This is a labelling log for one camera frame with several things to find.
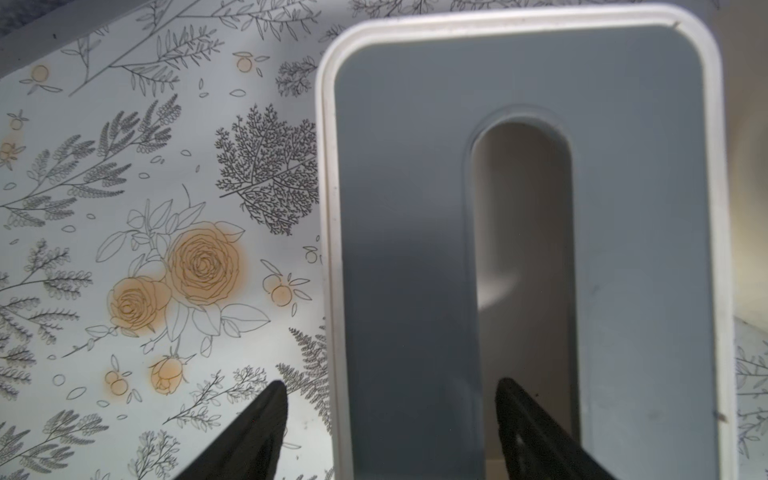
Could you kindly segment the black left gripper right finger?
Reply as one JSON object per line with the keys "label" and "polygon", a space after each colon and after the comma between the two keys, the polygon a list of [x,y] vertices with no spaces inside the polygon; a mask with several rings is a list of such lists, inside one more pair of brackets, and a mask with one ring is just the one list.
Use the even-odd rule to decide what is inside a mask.
{"label": "black left gripper right finger", "polygon": [[498,435],[511,479],[614,480],[517,382],[495,392]]}

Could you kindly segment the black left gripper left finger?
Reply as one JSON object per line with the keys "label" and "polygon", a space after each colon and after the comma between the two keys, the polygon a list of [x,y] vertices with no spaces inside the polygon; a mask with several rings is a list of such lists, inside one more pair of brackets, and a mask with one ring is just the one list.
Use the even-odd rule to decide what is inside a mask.
{"label": "black left gripper left finger", "polygon": [[283,382],[275,380],[178,477],[273,479],[287,419],[287,389]]}

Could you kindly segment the grey lid tissue box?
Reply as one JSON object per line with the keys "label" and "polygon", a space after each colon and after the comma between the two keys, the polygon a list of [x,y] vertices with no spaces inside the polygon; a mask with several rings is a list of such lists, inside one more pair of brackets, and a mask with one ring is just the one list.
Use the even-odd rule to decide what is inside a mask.
{"label": "grey lid tissue box", "polygon": [[613,477],[737,477],[722,62],[696,15],[371,20],[317,87],[338,478],[488,477],[489,312],[525,375],[561,357],[565,422]]}

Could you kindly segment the dark lid cream tissue box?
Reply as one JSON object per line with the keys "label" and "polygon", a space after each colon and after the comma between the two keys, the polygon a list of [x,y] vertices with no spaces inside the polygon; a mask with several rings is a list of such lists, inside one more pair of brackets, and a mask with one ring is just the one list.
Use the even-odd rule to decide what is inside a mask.
{"label": "dark lid cream tissue box", "polygon": [[725,85],[735,316],[767,329],[767,3],[723,1],[711,27]]}

